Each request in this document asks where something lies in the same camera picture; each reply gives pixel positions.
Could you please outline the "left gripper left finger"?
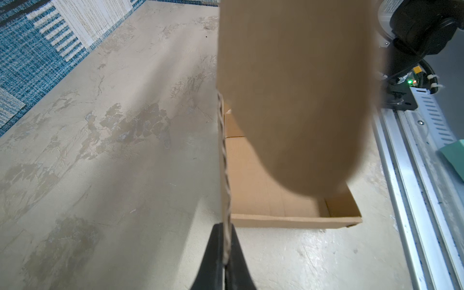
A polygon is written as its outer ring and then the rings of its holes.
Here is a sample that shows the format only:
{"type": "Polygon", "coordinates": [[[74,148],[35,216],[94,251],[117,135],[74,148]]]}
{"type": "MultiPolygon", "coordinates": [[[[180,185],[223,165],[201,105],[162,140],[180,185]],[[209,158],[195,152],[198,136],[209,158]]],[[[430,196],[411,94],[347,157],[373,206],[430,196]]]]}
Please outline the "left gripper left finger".
{"type": "Polygon", "coordinates": [[[223,288],[223,234],[223,223],[215,224],[191,290],[221,290],[223,288]]]}

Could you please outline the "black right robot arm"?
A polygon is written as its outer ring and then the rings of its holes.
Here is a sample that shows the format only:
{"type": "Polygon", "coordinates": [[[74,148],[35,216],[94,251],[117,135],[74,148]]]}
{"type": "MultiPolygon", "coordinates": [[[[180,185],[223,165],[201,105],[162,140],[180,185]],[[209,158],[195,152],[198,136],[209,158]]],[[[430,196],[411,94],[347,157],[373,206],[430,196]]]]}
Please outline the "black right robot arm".
{"type": "Polygon", "coordinates": [[[384,74],[407,74],[427,55],[439,54],[464,29],[463,1],[402,1],[390,19],[394,39],[386,48],[384,74]]]}

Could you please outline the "brown cardboard box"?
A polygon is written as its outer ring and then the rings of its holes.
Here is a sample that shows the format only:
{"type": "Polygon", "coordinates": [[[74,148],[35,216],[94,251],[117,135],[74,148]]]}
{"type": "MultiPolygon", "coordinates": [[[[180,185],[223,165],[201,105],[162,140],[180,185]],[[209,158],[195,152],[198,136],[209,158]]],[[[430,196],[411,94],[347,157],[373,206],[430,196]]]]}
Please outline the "brown cardboard box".
{"type": "Polygon", "coordinates": [[[217,91],[225,102],[236,227],[361,223],[348,188],[377,96],[372,1],[221,1],[217,91]]]}

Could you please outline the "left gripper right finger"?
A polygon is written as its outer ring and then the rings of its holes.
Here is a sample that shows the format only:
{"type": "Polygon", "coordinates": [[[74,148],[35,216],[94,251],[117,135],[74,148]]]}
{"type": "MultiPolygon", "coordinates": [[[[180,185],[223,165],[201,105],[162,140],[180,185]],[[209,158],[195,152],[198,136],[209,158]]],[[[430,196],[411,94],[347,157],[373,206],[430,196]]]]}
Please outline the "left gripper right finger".
{"type": "Polygon", "coordinates": [[[230,257],[225,266],[225,290],[257,290],[233,225],[230,257]]]}

